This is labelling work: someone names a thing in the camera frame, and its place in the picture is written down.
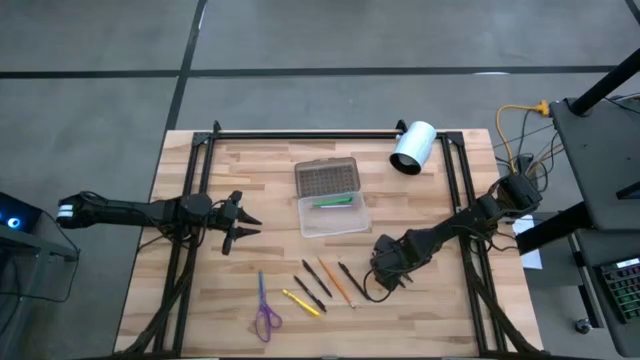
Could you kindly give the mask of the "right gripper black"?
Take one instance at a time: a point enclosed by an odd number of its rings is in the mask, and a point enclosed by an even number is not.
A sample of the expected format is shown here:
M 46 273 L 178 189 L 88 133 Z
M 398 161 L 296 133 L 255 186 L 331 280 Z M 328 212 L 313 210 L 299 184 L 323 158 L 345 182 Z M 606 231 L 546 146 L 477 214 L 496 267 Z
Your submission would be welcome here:
M 405 233 L 400 239 L 383 234 L 376 241 L 371 258 L 371 268 L 375 280 L 386 290 L 394 291 L 399 285 L 405 288 L 400 280 L 403 276 L 414 283 L 407 274 L 416 266 L 416 234 Z

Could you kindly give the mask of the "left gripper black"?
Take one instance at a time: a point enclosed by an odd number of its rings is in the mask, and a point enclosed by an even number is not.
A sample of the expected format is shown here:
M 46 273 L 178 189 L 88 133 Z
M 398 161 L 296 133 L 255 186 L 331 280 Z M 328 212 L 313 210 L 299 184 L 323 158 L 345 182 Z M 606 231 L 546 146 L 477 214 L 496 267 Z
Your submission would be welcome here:
M 242 193 L 234 191 L 226 200 L 224 200 L 219 208 L 214 208 L 208 218 L 208 228 L 210 230 L 219 230 L 226 234 L 221 253 L 228 255 L 231 251 L 232 244 L 239 238 L 259 234 L 260 230 L 251 228 L 242 228 L 236 225 L 238 220 L 241 223 L 261 225 L 262 222 L 249 215 L 243 207 L 239 206 Z

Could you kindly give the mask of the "black retractable pen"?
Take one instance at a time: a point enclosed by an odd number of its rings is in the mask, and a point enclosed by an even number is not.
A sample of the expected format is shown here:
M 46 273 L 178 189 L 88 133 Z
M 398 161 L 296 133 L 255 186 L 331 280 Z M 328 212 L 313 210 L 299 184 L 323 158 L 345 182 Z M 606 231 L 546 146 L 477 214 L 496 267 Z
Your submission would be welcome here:
M 302 266 L 304 269 L 313 277 L 313 279 L 320 285 L 323 291 L 330 297 L 333 298 L 333 295 L 327 285 L 322 281 L 319 275 L 314 271 L 311 265 L 306 260 L 301 260 Z
M 304 282 L 296 275 L 293 275 L 295 282 L 302 288 L 302 290 L 307 294 L 307 296 L 320 308 L 320 310 L 324 313 L 327 313 L 327 308 L 324 303 L 316 297 L 313 292 L 304 284 Z
M 342 263 L 342 262 L 338 262 L 338 266 L 340 267 L 340 269 L 345 273 L 345 275 L 347 276 L 347 278 L 351 281 L 351 283 L 354 285 L 354 287 L 360 292 L 360 294 L 366 299 L 366 300 L 371 300 L 370 297 L 368 296 L 368 293 L 364 290 L 364 288 L 361 286 L 361 284 L 356 280 L 356 278 L 352 275 L 351 271 L 348 269 L 348 267 Z

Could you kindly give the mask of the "orange pencil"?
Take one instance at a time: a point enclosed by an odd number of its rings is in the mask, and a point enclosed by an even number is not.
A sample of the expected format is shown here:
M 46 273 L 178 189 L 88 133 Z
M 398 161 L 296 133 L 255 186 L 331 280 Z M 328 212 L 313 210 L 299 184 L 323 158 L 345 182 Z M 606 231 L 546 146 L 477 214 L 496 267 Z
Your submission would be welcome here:
M 328 275 L 328 277 L 331 280 L 331 282 L 335 285 L 336 289 L 340 292 L 340 294 L 343 296 L 343 298 L 345 299 L 347 304 L 350 306 L 350 308 L 356 309 L 356 306 L 353 303 L 351 297 L 348 295 L 348 293 L 346 292 L 344 286 L 338 280 L 336 275 L 331 271 L 330 267 L 320 257 L 317 257 L 317 260 L 318 260 L 319 264 L 321 265 L 321 267 L 326 272 L 326 274 Z

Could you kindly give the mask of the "grey object edge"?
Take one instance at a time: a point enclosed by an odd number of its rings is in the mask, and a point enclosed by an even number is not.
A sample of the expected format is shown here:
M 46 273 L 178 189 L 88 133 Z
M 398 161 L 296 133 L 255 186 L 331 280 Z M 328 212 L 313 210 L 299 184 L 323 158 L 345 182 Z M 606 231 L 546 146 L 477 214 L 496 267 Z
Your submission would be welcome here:
M 271 340 L 272 330 L 280 328 L 283 320 L 267 303 L 267 293 L 262 271 L 258 272 L 258 285 L 259 303 L 254 320 L 254 330 L 261 341 L 268 343 Z

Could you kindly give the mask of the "yellow highlighter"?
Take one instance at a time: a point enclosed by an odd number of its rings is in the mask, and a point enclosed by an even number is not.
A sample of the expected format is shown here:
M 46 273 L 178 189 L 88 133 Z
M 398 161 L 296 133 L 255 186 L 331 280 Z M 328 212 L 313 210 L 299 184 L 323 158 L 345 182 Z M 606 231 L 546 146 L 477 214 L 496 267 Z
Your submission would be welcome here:
M 315 308 L 313 308 L 311 305 L 307 304 L 306 302 L 302 301 L 300 298 L 296 297 L 293 293 L 291 293 L 287 289 L 283 289 L 282 293 L 287 298 L 289 298 L 294 303 L 296 303 L 299 307 L 301 307 L 310 316 L 313 316 L 313 317 L 319 317 L 320 316 L 320 313 Z

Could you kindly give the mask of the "clear plastic pencil box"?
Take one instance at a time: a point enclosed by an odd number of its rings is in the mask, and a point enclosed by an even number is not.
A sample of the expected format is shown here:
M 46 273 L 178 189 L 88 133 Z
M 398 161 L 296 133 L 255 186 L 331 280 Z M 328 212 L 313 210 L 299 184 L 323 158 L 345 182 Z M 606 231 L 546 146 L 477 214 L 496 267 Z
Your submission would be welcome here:
M 305 238 L 367 231 L 370 218 L 353 157 L 326 158 L 294 166 L 301 234 Z M 317 208 L 317 201 L 352 197 L 351 207 Z

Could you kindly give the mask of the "white paper sheet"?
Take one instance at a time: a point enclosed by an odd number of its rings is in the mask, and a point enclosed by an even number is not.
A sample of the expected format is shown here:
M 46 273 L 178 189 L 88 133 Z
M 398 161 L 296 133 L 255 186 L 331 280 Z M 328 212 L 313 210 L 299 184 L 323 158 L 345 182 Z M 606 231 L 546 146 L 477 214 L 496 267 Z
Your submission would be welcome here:
M 534 219 L 531 215 L 525 215 L 519 219 L 516 219 L 512 224 L 512 230 L 515 235 L 520 235 L 521 233 L 529 230 L 535 226 Z M 540 252 L 538 250 L 533 250 L 531 252 L 526 253 L 521 256 L 521 263 L 525 269 L 533 269 L 533 270 L 542 270 L 542 260 L 540 256 Z

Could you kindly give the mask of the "white cylinder with black interior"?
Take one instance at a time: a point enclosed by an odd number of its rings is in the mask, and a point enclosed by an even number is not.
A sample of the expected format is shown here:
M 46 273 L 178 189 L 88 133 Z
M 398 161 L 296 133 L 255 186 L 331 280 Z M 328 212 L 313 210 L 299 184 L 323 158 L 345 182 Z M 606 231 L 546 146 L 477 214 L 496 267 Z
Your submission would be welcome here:
M 398 137 L 389 157 L 391 165 L 405 175 L 419 175 L 430 157 L 436 129 L 429 123 L 416 121 Z

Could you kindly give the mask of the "black desk support beam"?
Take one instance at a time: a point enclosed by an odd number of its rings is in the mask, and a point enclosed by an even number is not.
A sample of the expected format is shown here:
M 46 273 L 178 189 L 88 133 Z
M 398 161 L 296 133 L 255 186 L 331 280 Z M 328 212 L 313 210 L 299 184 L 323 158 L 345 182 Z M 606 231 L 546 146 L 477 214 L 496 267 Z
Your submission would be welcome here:
M 592 220 L 587 207 L 584 202 L 580 202 L 518 234 L 516 243 L 519 253 L 524 255 L 547 243 L 566 237 L 575 230 L 591 227 Z

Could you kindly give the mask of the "black power strip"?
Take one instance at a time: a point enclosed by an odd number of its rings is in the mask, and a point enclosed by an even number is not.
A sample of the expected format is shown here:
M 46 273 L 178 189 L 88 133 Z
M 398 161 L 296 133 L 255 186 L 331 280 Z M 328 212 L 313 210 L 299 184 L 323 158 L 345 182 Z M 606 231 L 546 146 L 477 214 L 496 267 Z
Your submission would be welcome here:
M 509 160 L 510 171 L 512 173 L 530 175 L 530 166 L 533 164 L 534 155 L 531 153 L 520 154 Z

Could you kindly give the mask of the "black rack with green lights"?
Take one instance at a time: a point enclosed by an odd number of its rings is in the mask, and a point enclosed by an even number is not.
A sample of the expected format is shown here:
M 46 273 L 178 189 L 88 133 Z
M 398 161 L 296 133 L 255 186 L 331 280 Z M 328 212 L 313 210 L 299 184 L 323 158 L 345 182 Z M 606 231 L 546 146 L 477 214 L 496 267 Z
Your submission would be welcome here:
M 640 321 L 640 257 L 606 263 L 598 271 L 619 321 Z

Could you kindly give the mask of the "computer with blue light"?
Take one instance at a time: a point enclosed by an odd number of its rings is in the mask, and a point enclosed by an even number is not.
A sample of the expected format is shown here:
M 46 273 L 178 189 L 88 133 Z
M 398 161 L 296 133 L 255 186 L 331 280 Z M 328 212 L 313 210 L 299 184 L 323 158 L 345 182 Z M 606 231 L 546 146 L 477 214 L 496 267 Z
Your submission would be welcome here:
M 32 234 L 42 210 L 0 192 L 0 224 L 9 229 Z

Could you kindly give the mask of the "black pole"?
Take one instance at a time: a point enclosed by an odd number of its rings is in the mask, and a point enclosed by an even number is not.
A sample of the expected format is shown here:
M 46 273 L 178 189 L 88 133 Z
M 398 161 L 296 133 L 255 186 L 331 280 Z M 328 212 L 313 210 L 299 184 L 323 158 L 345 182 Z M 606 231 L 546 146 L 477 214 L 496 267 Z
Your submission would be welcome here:
M 633 77 L 639 70 L 640 48 L 635 50 L 583 95 L 571 102 L 569 110 L 576 116 L 583 116 L 612 91 Z

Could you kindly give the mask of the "black aluminium table frame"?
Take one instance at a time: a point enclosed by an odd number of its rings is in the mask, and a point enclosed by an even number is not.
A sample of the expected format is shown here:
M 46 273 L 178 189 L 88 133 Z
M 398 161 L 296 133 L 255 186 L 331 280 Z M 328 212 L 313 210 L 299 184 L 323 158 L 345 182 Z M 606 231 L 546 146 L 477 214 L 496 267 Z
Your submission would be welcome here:
M 401 236 L 409 228 L 426 228 L 464 206 L 471 192 L 485 193 L 498 178 L 489 133 L 460 134 L 467 159 L 458 148 L 445 159 L 435 147 L 421 174 L 396 171 L 388 157 L 395 146 L 392 131 L 373 130 L 359 138 L 346 131 L 290 131 L 283 138 L 267 134 L 248 139 L 219 139 L 213 151 L 209 194 L 224 198 L 238 190 L 249 214 L 262 222 L 260 233 L 238 240 L 221 253 L 223 235 L 211 232 L 198 250 L 194 282 L 182 342 L 185 357 L 207 358 L 384 358 L 474 357 L 477 338 L 457 240 L 447 242 L 433 261 L 411 276 L 414 283 L 387 293 L 371 283 L 371 251 L 383 234 Z M 360 233 L 305 238 L 301 235 L 294 166 L 331 157 L 353 157 L 358 165 L 370 227 Z M 320 257 L 351 297 L 350 308 L 319 264 Z M 330 298 L 304 269 L 306 260 L 331 291 Z M 358 282 L 368 282 L 373 300 L 365 300 L 338 266 L 344 263 Z M 264 274 L 267 303 L 282 318 L 268 343 L 254 330 L 259 303 L 258 272 Z M 295 282 L 298 276 L 326 306 L 327 313 Z M 282 290 L 311 305 L 307 314 Z

